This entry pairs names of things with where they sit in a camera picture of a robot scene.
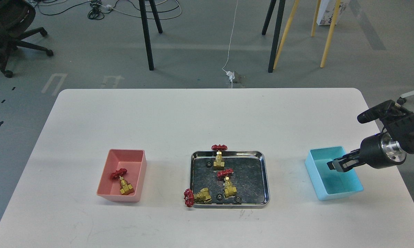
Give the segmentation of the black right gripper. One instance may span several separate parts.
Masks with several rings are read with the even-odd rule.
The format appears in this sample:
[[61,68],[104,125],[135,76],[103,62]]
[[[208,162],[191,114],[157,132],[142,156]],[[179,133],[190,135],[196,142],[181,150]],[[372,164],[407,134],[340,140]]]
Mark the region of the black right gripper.
[[330,170],[347,172],[352,168],[368,164],[372,168],[386,168],[399,164],[399,143],[389,134],[376,134],[365,138],[360,149],[356,149],[327,162]]

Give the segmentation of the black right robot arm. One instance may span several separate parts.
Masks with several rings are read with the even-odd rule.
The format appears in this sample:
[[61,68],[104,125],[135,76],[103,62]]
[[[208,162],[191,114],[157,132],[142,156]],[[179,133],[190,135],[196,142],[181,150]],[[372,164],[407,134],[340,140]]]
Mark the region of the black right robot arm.
[[344,173],[364,164],[372,168],[403,164],[407,154],[414,154],[414,112],[403,106],[410,96],[414,96],[414,91],[359,114],[357,121],[361,124],[380,120],[384,126],[382,132],[366,137],[360,148],[327,162],[328,168]]

